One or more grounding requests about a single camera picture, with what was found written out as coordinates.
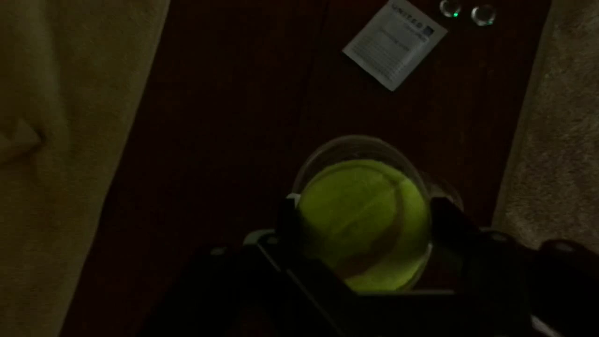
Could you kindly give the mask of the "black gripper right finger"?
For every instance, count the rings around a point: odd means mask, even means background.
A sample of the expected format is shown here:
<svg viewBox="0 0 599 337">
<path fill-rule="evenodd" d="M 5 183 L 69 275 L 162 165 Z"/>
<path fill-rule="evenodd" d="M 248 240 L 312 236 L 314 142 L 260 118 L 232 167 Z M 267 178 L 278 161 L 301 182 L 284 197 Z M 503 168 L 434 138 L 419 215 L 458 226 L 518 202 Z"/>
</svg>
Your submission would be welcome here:
<svg viewBox="0 0 599 337">
<path fill-rule="evenodd" d="M 479 226 L 466 211 L 445 197 L 430 200 L 432 256 L 426 270 L 426 283 L 434 288 L 454 288 L 460 281 Z"/>
</svg>

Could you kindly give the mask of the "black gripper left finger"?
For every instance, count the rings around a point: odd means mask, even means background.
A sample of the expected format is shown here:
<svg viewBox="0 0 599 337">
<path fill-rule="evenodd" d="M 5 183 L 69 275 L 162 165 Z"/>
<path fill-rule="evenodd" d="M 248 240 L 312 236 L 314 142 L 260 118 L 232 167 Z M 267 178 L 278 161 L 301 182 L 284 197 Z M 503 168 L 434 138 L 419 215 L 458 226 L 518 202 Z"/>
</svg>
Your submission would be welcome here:
<svg viewBox="0 0 599 337">
<path fill-rule="evenodd" d="M 275 225 L 276 258 L 288 271 L 299 271 L 308 262 L 303 253 L 306 243 L 305 219 L 297 208 L 297 202 L 297 195 L 286 195 L 280 200 Z"/>
</svg>

